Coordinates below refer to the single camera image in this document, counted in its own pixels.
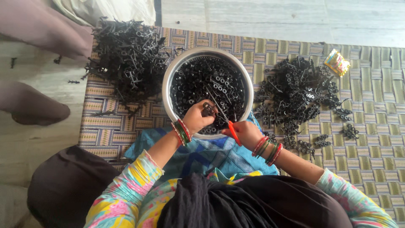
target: floor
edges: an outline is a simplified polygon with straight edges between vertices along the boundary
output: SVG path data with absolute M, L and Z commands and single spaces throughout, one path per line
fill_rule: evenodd
M 11 57 L 17 57 L 14 69 L 10 69 Z M 0 39 L 0 80 L 31 85 L 45 95 L 67 104 L 71 111 L 66 120 L 47 127 L 19 125 L 11 119 L 10 114 L 0 112 L 0 185 L 3 184 L 0 195 L 4 198 L 11 197 L 13 191 L 10 189 L 13 187 L 25 187 L 19 190 L 26 192 L 32 173 L 43 161 L 78 143 L 86 87 L 86 81 L 80 78 L 85 75 L 86 63 L 62 58 L 58 65 L 53 62 L 57 57 L 57 54 L 24 43 Z M 81 83 L 67 84 L 68 80 Z M 19 199 L 19 195 L 12 196 L 14 203 L 10 205 L 27 213 L 26 201 Z M 1 201 L 0 211 L 5 207 Z M 29 217 L 24 227 L 41 226 Z
M 161 5 L 163 27 L 289 41 L 405 47 L 403 0 L 162 0 Z
M 163 27 L 291 41 L 405 47 L 403 0 L 161 0 L 161 11 Z M 18 58 L 14 69 L 10 69 L 12 57 Z M 0 184 L 27 187 L 39 164 L 78 142 L 86 83 L 80 77 L 85 74 L 85 62 L 63 58 L 57 65 L 53 63 L 57 57 L 0 38 L 0 79 L 27 83 L 71 110 L 68 119 L 48 127 L 19 125 L 10 114 L 0 112 Z M 81 83 L 67 84 L 68 80 Z

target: woven mat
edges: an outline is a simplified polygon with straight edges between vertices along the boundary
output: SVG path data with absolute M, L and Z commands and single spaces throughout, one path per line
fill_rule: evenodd
M 345 124 L 324 106 L 316 119 L 300 126 L 302 133 L 298 139 L 313 142 L 320 134 L 330 135 L 328 140 L 333 146 L 317 149 L 311 162 L 355 185 L 405 227 L 405 49 L 280 41 L 160 27 L 156 30 L 166 37 L 168 48 L 163 51 L 171 54 L 171 60 L 175 57 L 173 48 L 178 47 L 210 46 L 230 52 L 245 66 L 255 91 L 267 77 L 265 68 L 272 69 L 282 60 L 297 56 L 312 59 L 317 66 L 333 48 L 338 50 L 350 60 L 351 68 L 344 77 L 334 81 L 340 88 L 340 99 L 349 98 L 343 108 L 353 110 L 359 139 L 343 137 L 341 131 Z M 170 126 L 171 120 L 163 104 L 156 103 L 161 95 L 150 97 L 134 117 L 128 118 L 128 112 L 112 92 L 110 82 L 88 76 L 79 145 L 122 170 L 128 162 L 121 158 L 122 154 L 142 130 Z M 137 104 L 129 106 L 131 110 L 138 107 Z M 117 115 L 92 115 L 106 111 L 116 111 Z M 280 129 L 264 130 L 275 133 L 279 142 L 283 139 Z M 310 160 L 309 155 L 292 152 Z

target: foil packet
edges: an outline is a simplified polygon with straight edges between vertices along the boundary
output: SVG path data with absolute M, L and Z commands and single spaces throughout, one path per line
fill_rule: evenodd
M 345 60 L 335 48 L 330 52 L 324 64 L 339 74 L 340 77 L 345 75 L 350 67 L 350 62 Z

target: scissors handle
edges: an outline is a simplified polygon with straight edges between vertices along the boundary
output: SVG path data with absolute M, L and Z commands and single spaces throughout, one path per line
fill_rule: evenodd
M 238 144 L 238 146 L 242 146 L 241 142 L 239 141 L 238 136 L 236 136 L 235 133 L 235 128 L 233 128 L 233 123 L 232 121 L 229 121 L 229 130 L 232 133 L 233 138 L 235 139 L 235 142 Z

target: metal bowl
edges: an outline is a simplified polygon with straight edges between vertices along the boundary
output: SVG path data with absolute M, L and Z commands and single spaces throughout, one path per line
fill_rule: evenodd
M 250 80 L 249 74 L 247 73 L 246 69 L 243 67 L 241 62 L 235 56 L 231 55 L 229 52 L 214 47 L 195 47 L 189 49 L 183 52 L 178 57 L 176 57 L 166 70 L 166 73 L 164 74 L 163 77 L 162 95 L 164 108 L 167 114 L 169 115 L 170 119 L 172 121 L 177 121 L 177 119 L 179 119 L 179 116 L 176 115 L 175 112 L 173 111 L 173 104 L 170 98 L 170 93 L 172 92 L 170 91 L 172 79 L 176 71 L 180 69 L 183 63 L 190 61 L 191 59 L 200 57 L 214 57 L 224 60 L 240 71 L 243 88 L 245 90 L 245 102 L 242 107 L 245 110 L 245 112 L 243 113 L 239 121 L 246 120 L 250 114 L 250 110 L 252 109 L 253 104 L 253 85 L 252 81 Z M 221 133 L 209 135 L 202 135 L 196 133 L 194 134 L 193 137 L 205 140 L 212 140 L 212 139 L 220 139 L 225 136 L 222 135 Z

